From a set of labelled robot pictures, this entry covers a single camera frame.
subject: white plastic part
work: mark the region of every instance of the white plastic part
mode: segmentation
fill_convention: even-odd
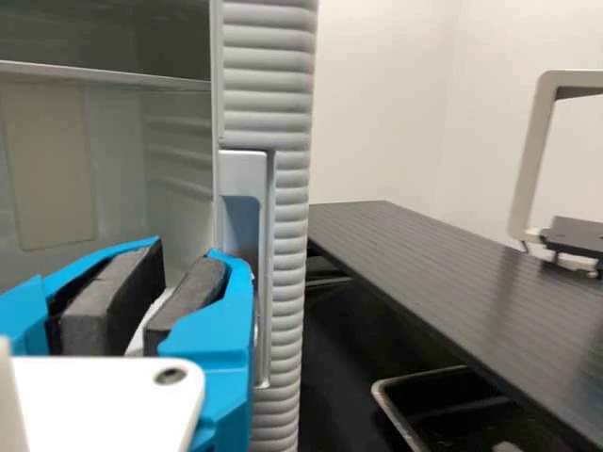
[[[194,363],[57,357],[12,362],[31,452],[187,451],[204,400],[204,373]]]
[[[255,275],[257,347],[255,384],[269,386],[270,328],[272,319],[270,234],[272,173],[268,153],[220,150],[218,183],[219,246],[243,257]]]
[[[0,337],[0,450],[4,452],[29,450],[10,362],[10,343],[6,337]]]
[[[538,80],[530,125],[509,215],[508,233],[517,240],[541,243],[541,228],[530,227],[530,214],[545,154],[555,102],[603,93],[603,71],[555,70]]]

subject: white shelf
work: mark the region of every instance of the white shelf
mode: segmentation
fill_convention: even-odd
[[[0,59],[0,78],[18,81],[53,80],[83,85],[108,85],[121,89],[209,91],[211,83],[191,78],[165,77],[147,73],[122,73],[101,69],[53,64],[26,63]]]

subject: white bracket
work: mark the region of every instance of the white bracket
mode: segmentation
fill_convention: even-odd
[[[547,71],[540,76],[507,231],[517,240],[542,243],[541,228],[530,227],[530,214],[555,102],[603,94],[603,71]]]
[[[273,163],[263,151],[219,150],[219,247],[245,259],[255,275],[255,385],[269,386],[272,323]]]

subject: white frame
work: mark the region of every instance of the white frame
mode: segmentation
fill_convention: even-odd
[[[511,237],[542,243],[542,228],[530,227],[530,214],[555,102],[597,94],[603,94],[603,71],[553,70],[540,76],[507,226]]]

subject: white wall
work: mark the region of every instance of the white wall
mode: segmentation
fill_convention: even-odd
[[[312,202],[388,199],[429,208],[454,4],[320,2]]]
[[[432,214],[499,241],[540,73],[603,67],[600,0],[466,0],[459,16]],[[533,225],[601,217],[603,103],[558,104]]]
[[[322,0],[311,201],[388,199],[511,243],[537,77],[603,67],[603,3],[380,5]],[[600,130],[603,99],[558,105],[534,225],[555,213],[603,219]]]

